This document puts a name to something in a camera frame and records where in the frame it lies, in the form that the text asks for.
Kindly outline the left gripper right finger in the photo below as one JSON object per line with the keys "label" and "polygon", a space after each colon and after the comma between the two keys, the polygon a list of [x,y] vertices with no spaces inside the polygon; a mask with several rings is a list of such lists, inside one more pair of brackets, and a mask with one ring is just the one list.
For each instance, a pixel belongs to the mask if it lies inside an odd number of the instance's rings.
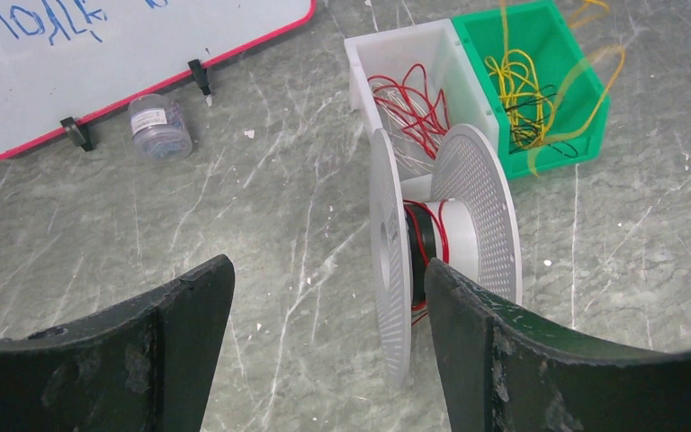
{"label": "left gripper right finger", "polygon": [[453,430],[691,431],[691,351],[563,327],[439,260],[425,288]]}

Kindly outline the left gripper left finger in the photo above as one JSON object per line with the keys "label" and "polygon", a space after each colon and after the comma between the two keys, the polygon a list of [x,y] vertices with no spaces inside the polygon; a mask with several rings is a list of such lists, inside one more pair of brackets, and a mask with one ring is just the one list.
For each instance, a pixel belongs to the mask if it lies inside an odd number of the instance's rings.
{"label": "left gripper left finger", "polygon": [[0,431],[197,431],[235,288],[216,256],[24,339],[0,339]]}

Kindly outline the white filament spool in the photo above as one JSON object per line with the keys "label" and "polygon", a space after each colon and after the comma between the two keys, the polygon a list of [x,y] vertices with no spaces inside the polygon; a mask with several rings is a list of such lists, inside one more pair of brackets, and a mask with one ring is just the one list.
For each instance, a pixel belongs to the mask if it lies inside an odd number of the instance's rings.
{"label": "white filament spool", "polygon": [[444,136],[435,170],[417,178],[428,196],[410,200],[388,132],[371,138],[369,180],[372,269],[388,383],[400,387],[410,363],[411,307],[431,258],[483,288],[522,301],[522,257],[516,212],[495,151],[481,131],[458,124]]}

